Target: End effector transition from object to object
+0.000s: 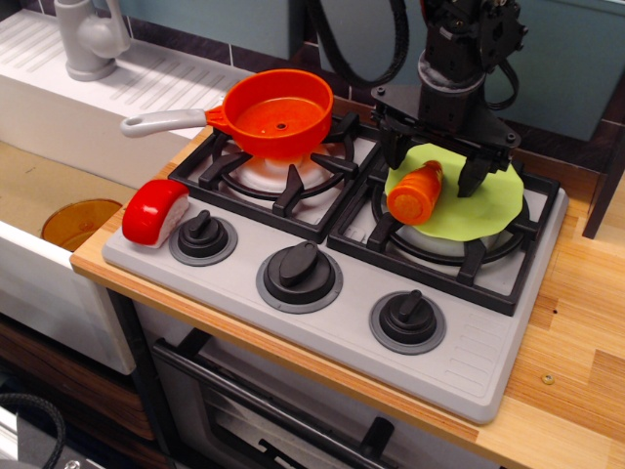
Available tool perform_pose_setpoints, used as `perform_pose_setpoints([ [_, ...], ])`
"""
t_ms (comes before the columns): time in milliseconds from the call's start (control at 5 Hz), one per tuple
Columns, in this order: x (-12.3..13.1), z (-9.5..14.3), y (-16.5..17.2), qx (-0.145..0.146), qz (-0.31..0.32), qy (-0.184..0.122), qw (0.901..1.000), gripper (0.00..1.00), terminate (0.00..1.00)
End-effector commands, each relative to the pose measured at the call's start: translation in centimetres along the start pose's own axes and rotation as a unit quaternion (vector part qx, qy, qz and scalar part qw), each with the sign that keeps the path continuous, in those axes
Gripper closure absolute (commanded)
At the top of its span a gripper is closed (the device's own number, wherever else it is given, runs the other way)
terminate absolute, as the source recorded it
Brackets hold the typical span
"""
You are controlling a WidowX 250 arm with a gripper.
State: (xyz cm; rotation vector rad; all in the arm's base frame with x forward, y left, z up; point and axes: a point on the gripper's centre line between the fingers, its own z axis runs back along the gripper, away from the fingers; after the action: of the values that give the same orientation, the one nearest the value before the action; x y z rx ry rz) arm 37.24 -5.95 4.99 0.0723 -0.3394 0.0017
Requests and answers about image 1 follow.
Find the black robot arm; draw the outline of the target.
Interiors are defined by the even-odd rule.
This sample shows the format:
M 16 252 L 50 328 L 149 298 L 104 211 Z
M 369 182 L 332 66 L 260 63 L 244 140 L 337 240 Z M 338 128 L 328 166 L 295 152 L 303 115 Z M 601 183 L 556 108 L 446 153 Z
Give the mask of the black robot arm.
M 520 136 L 496 111 L 517 98 L 519 80 L 508 58 L 527 29 L 515 1 L 424 1 L 426 45 L 417 85 L 373 91 L 373 119 L 392 169 L 410 144 L 433 143 L 465 157 L 458 196 L 470 197 L 490 173 L 504 171 Z

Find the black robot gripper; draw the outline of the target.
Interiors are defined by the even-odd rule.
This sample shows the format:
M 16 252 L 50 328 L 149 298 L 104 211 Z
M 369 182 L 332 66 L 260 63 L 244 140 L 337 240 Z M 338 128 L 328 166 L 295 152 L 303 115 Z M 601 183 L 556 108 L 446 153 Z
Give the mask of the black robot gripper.
M 374 88 L 371 96 L 387 165 L 397 170 L 417 141 L 458 153 L 466 158 L 458 177 L 461 198 L 471 197 L 489 173 L 506 170 L 521 142 L 488 107 L 481 86 L 453 94 L 425 85 L 387 84 Z

